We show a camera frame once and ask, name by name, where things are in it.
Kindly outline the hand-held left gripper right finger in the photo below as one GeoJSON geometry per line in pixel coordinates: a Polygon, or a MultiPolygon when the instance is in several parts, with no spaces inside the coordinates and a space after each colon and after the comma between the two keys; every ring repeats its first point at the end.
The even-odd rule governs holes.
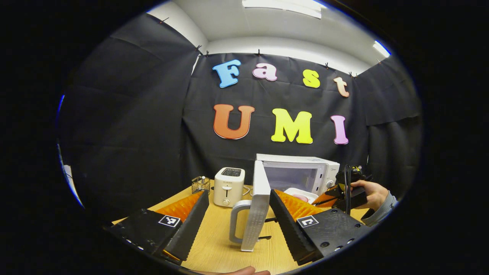
{"type": "Polygon", "coordinates": [[[329,257],[373,230],[341,210],[321,209],[279,190],[271,190],[270,206],[298,265],[329,257]]]}

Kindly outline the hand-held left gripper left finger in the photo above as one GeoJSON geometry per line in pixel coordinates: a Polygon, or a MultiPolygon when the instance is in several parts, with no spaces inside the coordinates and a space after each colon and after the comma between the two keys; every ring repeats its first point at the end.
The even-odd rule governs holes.
{"type": "Polygon", "coordinates": [[[208,206],[209,191],[203,190],[157,211],[140,209],[106,230],[148,255],[180,265],[188,258],[208,206]]]}

